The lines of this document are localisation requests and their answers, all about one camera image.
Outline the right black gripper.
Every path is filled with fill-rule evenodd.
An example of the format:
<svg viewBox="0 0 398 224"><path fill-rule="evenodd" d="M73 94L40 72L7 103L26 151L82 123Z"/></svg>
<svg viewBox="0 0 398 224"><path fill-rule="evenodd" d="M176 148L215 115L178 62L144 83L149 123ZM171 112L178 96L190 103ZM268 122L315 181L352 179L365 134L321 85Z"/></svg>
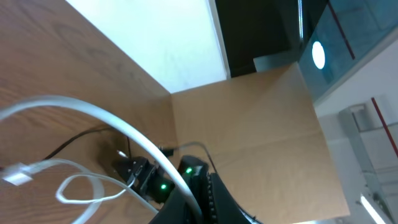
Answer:
<svg viewBox="0 0 398 224"><path fill-rule="evenodd" d="M153 177L156 166L142 156L122 158L112 162L112 167L128 185L133 181L131 188L140 196L147 195L148 181Z"/></svg>

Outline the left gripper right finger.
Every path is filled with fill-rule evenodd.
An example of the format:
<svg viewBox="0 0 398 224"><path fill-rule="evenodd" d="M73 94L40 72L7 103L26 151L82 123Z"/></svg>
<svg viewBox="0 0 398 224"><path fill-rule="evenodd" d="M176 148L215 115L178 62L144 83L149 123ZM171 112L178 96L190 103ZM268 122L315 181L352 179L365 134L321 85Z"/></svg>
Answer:
<svg viewBox="0 0 398 224"><path fill-rule="evenodd" d="M208 176L208 214L211 224L254 224L258 221L246 215L228 192L216 173Z"/></svg>

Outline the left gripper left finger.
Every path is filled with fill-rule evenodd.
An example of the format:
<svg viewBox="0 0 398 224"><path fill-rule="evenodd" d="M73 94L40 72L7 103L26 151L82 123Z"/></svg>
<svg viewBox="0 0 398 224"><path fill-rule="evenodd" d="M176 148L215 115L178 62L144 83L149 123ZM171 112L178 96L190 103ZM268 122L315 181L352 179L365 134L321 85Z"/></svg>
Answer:
<svg viewBox="0 0 398 224"><path fill-rule="evenodd" d="M178 189L171 192L160 212L149 224L196 224L195 217Z"/></svg>

